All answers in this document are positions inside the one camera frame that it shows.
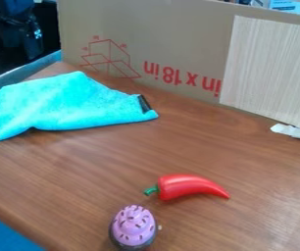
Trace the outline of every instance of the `wood grain panel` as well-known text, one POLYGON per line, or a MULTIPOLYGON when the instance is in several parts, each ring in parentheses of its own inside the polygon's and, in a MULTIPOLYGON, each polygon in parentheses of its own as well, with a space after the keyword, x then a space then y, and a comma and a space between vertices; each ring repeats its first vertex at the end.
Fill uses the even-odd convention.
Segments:
POLYGON ((221 103, 300 127, 300 25, 235 17, 221 103))
MULTIPOLYGON (((74 70, 59 63, 32 78, 74 70)), ((108 251, 111 218, 139 203, 163 226, 151 251, 300 250, 300 140, 270 132, 268 119, 92 76, 143 94, 160 119, 0 142, 2 221, 48 250, 108 251), (232 198, 142 195, 169 173, 205 176, 232 198)))

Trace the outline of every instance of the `cardboard box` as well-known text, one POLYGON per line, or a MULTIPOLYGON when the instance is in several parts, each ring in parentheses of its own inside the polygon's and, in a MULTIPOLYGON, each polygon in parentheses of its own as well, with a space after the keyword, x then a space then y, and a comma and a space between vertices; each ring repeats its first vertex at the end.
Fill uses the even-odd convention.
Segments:
POLYGON ((219 102, 235 16, 300 25, 300 16, 207 0, 59 0, 64 60, 219 102))
POLYGON ((300 2, 292 2, 285 0, 253 0, 252 6, 300 14, 300 2))

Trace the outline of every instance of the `green stem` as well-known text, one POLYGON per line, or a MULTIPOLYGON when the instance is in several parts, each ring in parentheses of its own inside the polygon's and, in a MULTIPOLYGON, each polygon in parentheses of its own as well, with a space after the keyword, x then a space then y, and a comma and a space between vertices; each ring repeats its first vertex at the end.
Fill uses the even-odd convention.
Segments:
POLYGON ((149 195, 151 195, 151 194, 154 193, 154 192, 160 192, 160 189, 159 189, 159 187, 158 187, 157 184, 154 185, 154 186, 151 186, 151 187, 148 188, 148 189, 145 189, 143 193, 144 193, 146 196, 149 196, 149 195))

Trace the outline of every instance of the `teal towel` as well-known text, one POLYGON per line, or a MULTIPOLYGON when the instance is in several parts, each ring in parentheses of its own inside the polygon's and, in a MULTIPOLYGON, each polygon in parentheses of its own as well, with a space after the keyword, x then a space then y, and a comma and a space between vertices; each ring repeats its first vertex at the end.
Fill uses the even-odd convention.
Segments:
POLYGON ((32 241, 24 238, 0 222, 0 251, 43 251, 32 241))
POLYGON ((8 85, 0 90, 0 140, 31 127, 67 130, 158 118, 144 101, 82 72, 8 85))

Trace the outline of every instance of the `cupcake base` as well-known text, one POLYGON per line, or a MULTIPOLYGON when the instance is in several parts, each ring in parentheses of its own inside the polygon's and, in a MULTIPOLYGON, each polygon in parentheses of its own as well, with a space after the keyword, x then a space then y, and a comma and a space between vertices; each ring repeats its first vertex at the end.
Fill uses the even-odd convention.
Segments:
POLYGON ((154 235, 144 244, 138 245, 138 246, 127 246, 124 244, 121 244, 112 234, 112 224, 109 226, 109 238, 112 240, 115 246, 119 248, 121 251, 143 251, 147 247, 149 247, 153 242, 157 235, 157 228, 155 229, 154 235))

